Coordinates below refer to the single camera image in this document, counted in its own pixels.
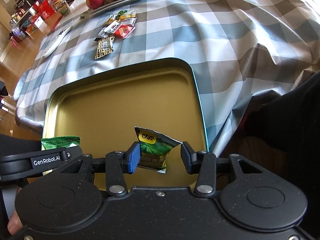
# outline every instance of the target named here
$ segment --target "plaid tablecloth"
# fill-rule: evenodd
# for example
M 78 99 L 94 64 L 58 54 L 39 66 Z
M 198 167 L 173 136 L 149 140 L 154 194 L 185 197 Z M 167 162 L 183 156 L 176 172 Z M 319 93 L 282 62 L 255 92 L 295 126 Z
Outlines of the plaid tablecloth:
M 84 0 L 74 8 L 86 10 Z M 61 85 L 137 62 L 177 57 L 194 70 L 210 150 L 223 151 L 252 97 L 283 95 L 319 70 L 319 0 L 141 0 L 136 29 L 94 60 L 108 16 L 66 18 L 44 37 L 18 100 L 17 119 L 41 130 L 50 95 Z M 72 23 L 56 51 L 45 47 Z

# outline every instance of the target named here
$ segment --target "remote control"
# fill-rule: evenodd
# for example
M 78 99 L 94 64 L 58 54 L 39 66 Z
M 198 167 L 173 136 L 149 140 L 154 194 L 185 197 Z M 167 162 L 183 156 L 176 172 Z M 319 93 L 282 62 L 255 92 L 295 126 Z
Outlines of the remote control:
M 54 38 L 53 41 L 50 42 L 50 44 L 45 48 L 42 56 L 44 58 L 49 57 L 52 52 L 59 46 L 60 42 L 66 36 L 66 34 L 72 29 L 72 25 L 69 25 L 65 27 L 59 34 Z

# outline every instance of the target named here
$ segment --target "metal screw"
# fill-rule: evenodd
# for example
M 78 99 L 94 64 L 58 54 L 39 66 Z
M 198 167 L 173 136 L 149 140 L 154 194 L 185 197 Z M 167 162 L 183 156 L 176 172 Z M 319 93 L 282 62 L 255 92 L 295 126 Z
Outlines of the metal screw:
M 157 194 L 157 196 L 159 196 L 159 197 L 164 197 L 164 196 L 165 196 L 165 193 L 162 192 L 162 191 L 157 191 L 156 194 Z
M 109 188 L 109 191 L 114 193 L 114 194 L 120 194 L 120 193 L 124 192 L 124 187 L 121 186 L 121 185 L 112 185 Z
M 209 185 L 200 185 L 197 187 L 197 191 L 203 194 L 209 194 L 213 191 L 213 188 Z

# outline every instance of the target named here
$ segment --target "fruit plate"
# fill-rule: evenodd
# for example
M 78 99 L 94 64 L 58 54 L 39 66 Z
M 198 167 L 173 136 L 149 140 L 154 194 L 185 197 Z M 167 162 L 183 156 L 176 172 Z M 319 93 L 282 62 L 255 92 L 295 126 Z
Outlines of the fruit plate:
M 88 9 L 88 13 L 91 16 L 95 15 L 95 14 L 100 14 L 100 13 L 108 11 L 110 9 L 113 9 L 113 8 L 116 8 L 116 7 L 119 7 L 119 6 L 128 4 L 128 3 L 132 3 L 132 2 L 135 2 L 135 1 L 139 1 L 139 0 L 118 0 L 118 1 L 114 1 L 112 3 L 109 3 L 109 4 L 106 4 L 104 6 L 101 6 L 100 8 L 95 9 L 95 10 Z

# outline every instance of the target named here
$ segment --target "finger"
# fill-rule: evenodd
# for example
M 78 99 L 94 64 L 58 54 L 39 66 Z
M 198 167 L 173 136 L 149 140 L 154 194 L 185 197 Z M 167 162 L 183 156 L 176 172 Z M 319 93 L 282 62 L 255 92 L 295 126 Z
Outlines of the finger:
M 22 188 L 18 187 L 16 191 L 16 195 L 19 193 L 19 191 L 22 190 Z M 16 211 L 13 212 L 9 223 L 8 223 L 8 231 L 11 235 L 14 235 L 16 232 L 18 232 L 23 227 L 20 218 Z

